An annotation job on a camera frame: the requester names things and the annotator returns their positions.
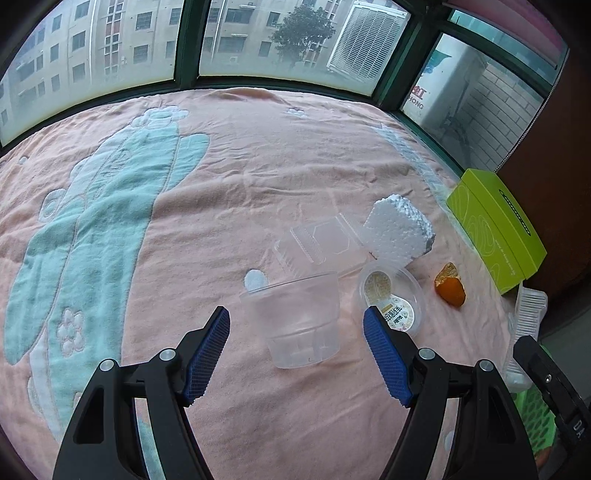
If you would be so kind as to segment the clear ridged plastic packaging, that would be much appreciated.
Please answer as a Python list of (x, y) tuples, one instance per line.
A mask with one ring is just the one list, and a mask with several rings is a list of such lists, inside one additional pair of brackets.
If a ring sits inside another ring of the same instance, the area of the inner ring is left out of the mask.
[(524, 336), (538, 339), (540, 324), (548, 309), (545, 292), (519, 285), (515, 309), (509, 315), (509, 348), (502, 367), (502, 378), (511, 394), (527, 391), (533, 385), (522, 367), (513, 357), (516, 342)]

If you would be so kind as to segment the orange peel piece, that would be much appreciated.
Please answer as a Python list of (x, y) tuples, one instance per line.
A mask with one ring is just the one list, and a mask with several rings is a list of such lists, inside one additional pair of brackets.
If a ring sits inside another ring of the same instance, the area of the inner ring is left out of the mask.
[(458, 269), (448, 262), (434, 279), (436, 293), (449, 305), (460, 308), (466, 301), (466, 291)]

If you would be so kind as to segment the small clear sauce cup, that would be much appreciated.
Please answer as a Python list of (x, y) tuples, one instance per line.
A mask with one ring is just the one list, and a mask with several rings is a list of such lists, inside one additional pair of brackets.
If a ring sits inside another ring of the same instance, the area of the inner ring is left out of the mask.
[(392, 262), (369, 262), (359, 274), (356, 287), (359, 310), (376, 306), (388, 325), (416, 337), (425, 318), (425, 296), (415, 277)]

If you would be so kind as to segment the clear plastic cup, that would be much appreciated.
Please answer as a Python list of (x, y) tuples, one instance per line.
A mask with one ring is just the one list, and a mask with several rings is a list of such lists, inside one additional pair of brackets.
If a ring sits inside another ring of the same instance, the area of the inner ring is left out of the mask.
[(295, 369), (322, 363), (341, 349), (339, 277), (315, 274), (240, 295), (245, 319), (270, 350), (273, 365)]

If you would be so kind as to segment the white foam block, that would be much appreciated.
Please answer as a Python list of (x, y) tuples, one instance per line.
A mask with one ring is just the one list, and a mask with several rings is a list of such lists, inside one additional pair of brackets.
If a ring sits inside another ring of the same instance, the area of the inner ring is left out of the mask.
[(436, 233), (427, 217), (406, 197), (392, 194), (376, 203), (361, 228), (361, 239), (378, 260), (406, 267), (429, 253)]

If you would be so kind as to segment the clear plastic tray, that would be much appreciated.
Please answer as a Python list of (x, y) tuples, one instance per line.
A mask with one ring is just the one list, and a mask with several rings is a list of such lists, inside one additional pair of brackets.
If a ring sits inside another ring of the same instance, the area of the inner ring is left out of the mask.
[(345, 213), (291, 227), (274, 242), (273, 253), (294, 278), (327, 272), (342, 277), (370, 261), (363, 224)]

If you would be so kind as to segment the green perforated waste basket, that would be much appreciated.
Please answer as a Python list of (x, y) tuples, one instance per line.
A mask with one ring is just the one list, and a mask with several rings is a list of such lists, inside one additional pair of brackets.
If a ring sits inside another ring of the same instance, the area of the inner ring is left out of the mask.
[(514, 402), (526, 429), (533, 453), (539, 454), (554, 444), (555, 415), (545, 403), (537, 387), (513, 394)]

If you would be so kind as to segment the lime green cardboard box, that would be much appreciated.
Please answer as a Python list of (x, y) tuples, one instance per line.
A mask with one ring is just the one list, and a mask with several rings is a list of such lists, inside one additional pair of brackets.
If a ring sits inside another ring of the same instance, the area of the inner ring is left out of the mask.
[(466, 170), (447, 206), (472, 241), (500, 294), (538, 272), (546, 248), (496, 173)]

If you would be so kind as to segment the pink quilted blanket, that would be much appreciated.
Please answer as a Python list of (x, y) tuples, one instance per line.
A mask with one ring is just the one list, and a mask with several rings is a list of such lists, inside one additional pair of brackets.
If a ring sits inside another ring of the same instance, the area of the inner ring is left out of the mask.
[[(402, 430), (339, 283), (339, 353), (280, 370), (240, 295), (287, 280), (273, 244), (339, 213), (407, 197), (432, 222), (410, 266), (425, 294), (417, 341), (451, 362), (502, 363), (506, 308), (445, 210), (454, 183), (377, 108), (263, 89), (105, 105), (47, 127), (1, 160), (1, 425), (40, 479), (97, 364), (150, 359), (224, 306), (231, 331), (188, 417), (218, 479), (376, 479)], [(460, 308), (435, 291), (456, 265)]]

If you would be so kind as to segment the brown wooden cabinet panel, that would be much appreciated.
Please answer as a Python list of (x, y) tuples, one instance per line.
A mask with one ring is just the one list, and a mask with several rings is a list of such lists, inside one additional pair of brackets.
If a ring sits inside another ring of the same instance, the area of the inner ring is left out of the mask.
[(554, 296), (590, 267), (590, 65), (570, 51), (551, 95), (499, 170), (547, 255), (531, 287)]

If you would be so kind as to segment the outdoor air conditioner unit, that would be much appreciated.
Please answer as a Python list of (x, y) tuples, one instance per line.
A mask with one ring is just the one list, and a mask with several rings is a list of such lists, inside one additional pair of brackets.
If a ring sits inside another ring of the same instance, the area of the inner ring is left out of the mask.
[(410, 19), (411, 13), (396, 3), (353, 1), (329, 55), (329, 71), (372, 93)]

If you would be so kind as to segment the green window frame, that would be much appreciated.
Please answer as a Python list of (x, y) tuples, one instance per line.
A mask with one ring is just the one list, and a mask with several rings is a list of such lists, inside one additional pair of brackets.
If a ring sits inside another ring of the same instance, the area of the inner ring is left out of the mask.
[(327, 67), (353, 1), (5, 1), (1, 142), (106, 95), (256, 85), (366, 100), (457, 168), (500, 168), (567, 60), (556, 28), (529, 1), (368, 2), (411, 13), (369, 94)]

